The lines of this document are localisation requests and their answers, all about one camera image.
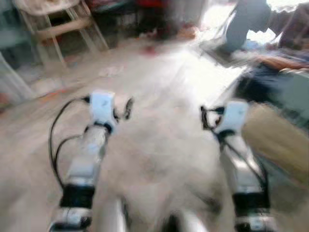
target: floor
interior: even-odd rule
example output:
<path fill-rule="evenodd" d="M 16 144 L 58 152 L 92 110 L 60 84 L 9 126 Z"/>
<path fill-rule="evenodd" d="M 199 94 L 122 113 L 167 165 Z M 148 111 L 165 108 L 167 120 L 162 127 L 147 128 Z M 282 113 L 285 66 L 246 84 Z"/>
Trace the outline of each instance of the floor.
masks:
<path fill-rule="evenodd" d="M 94 89 L 116 92 L 120 108 L 130 96 L 136 100 L 132 119 L 121 123 L 110 139 L 95 217 L 109 196 L 120 194 L 128 200 L 132 231 L 150 231 L 160 218 L 180 207 L 198 211 L 210 231 L 233 231 L 233 205 L 219 165 L 218 145 L 201 130 L 198 110 L 203 103 L 216 102 L 241 68 L 215 66 L 183 43 L 162 44 L 157 54 L 145 53 L 147 43 L 131 41 L 75 65 L 55 79 L 62 79 L 67 92 L 27 102 L 0 116 L 2 232 L 47 229 L 61 194 L 47 155 L 49 127 L 65 102 Z M 50 83 L 42 84 L 52 88 Z M 81 133 L 89 119 L 86 106 L 70 107 L 57 127 L 55 143 Z M 63 148 L 61 170 L 78 150 L 75 141 Z M 276 170 L 272 173 L 278 180 L 272 200 L 282 231 L 308 231 L 306 191 L 279 174 L 276 177 Z M 210 203 L 203 204 L 192 189 Z"/>

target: wooden chair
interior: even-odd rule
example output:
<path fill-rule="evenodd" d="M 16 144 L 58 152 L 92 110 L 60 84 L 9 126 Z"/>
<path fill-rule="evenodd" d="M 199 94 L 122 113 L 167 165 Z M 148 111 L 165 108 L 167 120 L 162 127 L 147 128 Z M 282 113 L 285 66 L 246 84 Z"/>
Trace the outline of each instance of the wooden chair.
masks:
<path fill-rule="evenodd" d="M 37 42 L 37 48 L 45 67 L 50 66 L 46 46 L 50 42 L 55 46 L 62 65 L 65 68 L 67 67 L 56 39 L 57 36 L 67 32 L 79 31 L 89 50 L 94 54 L 98 53 L 100 46 L 108 49 L 108 45 L 84 0 L 15 0 L 15 4 Z M 70 22 L 53 26 L 50 17 L 62 12 L 67 13 Z M 94 30 L 91 33 L 87 32 L 86 29 L 91 29 L 91 27 Z"/>

